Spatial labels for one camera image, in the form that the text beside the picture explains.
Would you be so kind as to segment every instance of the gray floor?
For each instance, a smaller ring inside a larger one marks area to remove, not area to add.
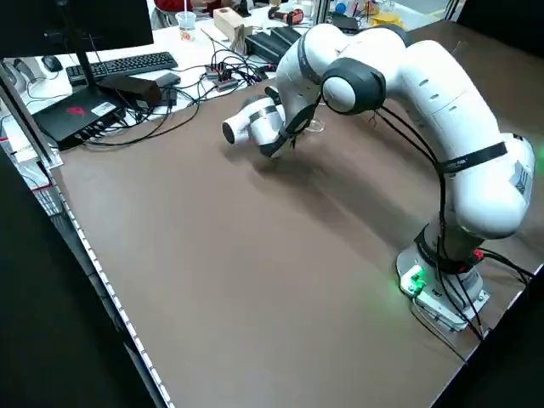
[[[397,0],[397,3],[423,14],[431,14],[445,9],[448,0]]]

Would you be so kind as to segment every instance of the red button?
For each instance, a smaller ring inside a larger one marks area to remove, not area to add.
[[[476,257],[476,259],[478,259],[479,261],[481,261],[482,259],[484,259],[484,253],[481,252],[479,249],[475,249],[473,251],[473,254],[474,256]]]

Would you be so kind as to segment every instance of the sticker label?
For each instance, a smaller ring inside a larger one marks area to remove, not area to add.
[[[530,192],[533,190],[533,178],[519,161],[516,161],[514,168],[515,173],[510,178],[510,183],[524,197],[525,202],[528,203],[530,201]]]
[[[91,110],[96,116],[103,116],[106,113],[110,113],[116,108],[115,105],[110,102],[104,102]]]

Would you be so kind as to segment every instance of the computer mouse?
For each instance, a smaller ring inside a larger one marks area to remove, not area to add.
[[[49,72],[62,71],[62,64],[60,63],[59,59],[55,57],[54,55],[43,56],[42,62]]]

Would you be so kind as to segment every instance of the white cable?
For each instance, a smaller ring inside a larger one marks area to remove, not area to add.
[[[433,333],[442,343],[444,343],[448,347],[448,349],[453,351],[456,354],[456,356],[462,360],[464,364],[467,364],[467,360],[457,350],[456,346],[450,341],[450,339],[446,337],[445,334],[437,326],[435,326],[434,323],[422,312],[422,310],[420,309],[419,305],[416,302],[415,297],[411,299],[411,302],[414,305],[414,308],[416,309],[416,311],[419,313],[419,315],[433,328],[433,330],[431,330],[430,327],[428,327],[425,323],[423,323],[417,317],[417,315],[414,313],[414,308],[410,308],[411,313],[414,315],[417,321],[419,321],[423,326],[425,326],[425,328],[427,328],[431,333]]]

